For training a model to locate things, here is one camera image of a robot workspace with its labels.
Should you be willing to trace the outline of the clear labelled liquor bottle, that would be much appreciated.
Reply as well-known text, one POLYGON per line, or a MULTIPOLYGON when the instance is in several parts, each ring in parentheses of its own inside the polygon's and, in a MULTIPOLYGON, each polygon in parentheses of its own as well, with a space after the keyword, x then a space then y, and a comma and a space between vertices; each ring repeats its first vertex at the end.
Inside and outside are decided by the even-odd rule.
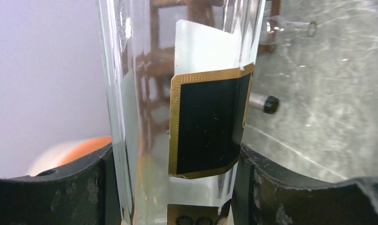
POLYGON ((170 104, 152 112, 169 129, 148 128, 156 100, 148 60, 148 0, 99 0, 112 147, 124 225, 227 225, 257 49, 263 0, 212 7, 200 1, 159 9, 159 46, 174 47, 170 104))

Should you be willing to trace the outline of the clear glass bottle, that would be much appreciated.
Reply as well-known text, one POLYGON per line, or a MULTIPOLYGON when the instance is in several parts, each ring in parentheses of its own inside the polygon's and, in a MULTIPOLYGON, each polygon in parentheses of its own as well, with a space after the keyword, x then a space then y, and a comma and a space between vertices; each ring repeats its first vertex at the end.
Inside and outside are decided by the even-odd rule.
POLYGON ((308 39, 316 36, 318 23, 291 22, 280 15, 265 16, 262 21, 260 45, 276 45, 292 39, 308 39))

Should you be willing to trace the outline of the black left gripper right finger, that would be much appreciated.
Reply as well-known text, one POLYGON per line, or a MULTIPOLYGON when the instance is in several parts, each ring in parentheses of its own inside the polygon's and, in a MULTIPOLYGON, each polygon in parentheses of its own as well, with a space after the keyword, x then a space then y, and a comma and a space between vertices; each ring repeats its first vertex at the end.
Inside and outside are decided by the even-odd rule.
POLYGON ((242 145, 232 209, 236 225, 378 225, 378 178, 329 183, 242 145))

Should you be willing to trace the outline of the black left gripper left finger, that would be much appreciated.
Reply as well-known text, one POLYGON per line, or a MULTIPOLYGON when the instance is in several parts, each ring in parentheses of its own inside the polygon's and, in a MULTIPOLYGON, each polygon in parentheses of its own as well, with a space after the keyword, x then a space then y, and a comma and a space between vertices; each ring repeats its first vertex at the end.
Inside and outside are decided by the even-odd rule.
POLYGON ((111 144, 38 175, 0 179, 0 225, 119 225, 111 144))

